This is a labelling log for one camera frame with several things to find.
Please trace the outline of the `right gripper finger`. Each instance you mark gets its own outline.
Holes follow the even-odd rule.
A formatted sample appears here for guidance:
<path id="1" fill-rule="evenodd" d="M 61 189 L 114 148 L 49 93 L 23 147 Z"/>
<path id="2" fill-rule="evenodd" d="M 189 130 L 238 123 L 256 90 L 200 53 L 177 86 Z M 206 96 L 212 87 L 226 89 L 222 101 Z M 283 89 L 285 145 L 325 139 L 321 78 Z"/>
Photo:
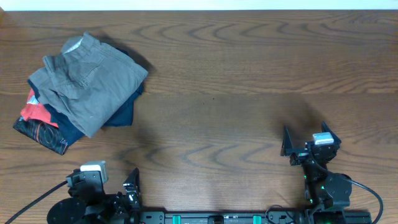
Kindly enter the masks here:
<path id="1" fill-rule="evenodd" d="M 334 139 L 334 144 L 341 144 L 341 139 L 328 127 L 325 121 L 322 121 L 321 129 L 323 133 L 330 133 Z"/>
<path id="2" fill-rule="evenodd" d="M 280 151 L 281 156 L 290 156 L 294 151 L 294 147 L 292 144 L 292 140 L 289 134 L 289 130 L 287 126 L 284 126 L 283 129 L 283 140 L 282 140 L 282 147 Z"/>

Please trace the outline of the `grey shorts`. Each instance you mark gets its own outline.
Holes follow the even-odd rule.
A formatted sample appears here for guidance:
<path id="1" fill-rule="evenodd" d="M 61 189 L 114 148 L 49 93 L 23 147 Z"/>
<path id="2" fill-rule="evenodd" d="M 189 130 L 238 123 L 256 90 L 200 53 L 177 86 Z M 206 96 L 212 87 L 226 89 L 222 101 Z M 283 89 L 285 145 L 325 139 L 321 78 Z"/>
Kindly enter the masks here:
<path id="1" fill-rule="evenodd" d="M 130 56 L 88 32 L 66 42 L 60 54 L 44 56 L 43 62 L 29 77 L 38 101 L 66 115 L 90 138 L 148 75 Z"/>

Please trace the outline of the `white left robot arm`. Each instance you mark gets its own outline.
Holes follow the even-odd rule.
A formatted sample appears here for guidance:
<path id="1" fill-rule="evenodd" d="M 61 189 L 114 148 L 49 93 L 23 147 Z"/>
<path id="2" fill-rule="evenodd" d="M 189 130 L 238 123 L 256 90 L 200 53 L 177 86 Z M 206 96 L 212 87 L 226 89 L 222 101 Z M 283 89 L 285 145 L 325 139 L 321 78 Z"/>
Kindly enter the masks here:
<path id="1" fill-rule="evenodd" d="M 142 207 L 139 169 L 124 181 L 125 194 L 106 194 L 104 170 L 76 169 L 66 177 L 69 198 L 56 203 L 47 214 L 48 224 L 136 224 Z"/>

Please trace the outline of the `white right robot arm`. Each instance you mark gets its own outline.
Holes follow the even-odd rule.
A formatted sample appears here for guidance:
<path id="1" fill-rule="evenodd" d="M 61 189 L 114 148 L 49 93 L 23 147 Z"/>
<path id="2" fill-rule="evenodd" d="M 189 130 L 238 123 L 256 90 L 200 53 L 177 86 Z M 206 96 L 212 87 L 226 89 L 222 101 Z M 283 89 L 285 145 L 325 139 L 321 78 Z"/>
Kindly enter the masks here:
<path id="1" fill-rule="evenodd" d="M 294 147 L 289 130 L 284 127 L 280 154 L 290 157 L 290 165 L 302 167 L 305 199 L 311 203 L 304 210 L 300 223 L 346 223 L 344 208 L 350 205 L 350 178 L 327 168 L 340 144 L 340 138 L 324 122 L 322 131 L 313 134 L 304 147 Z"/>

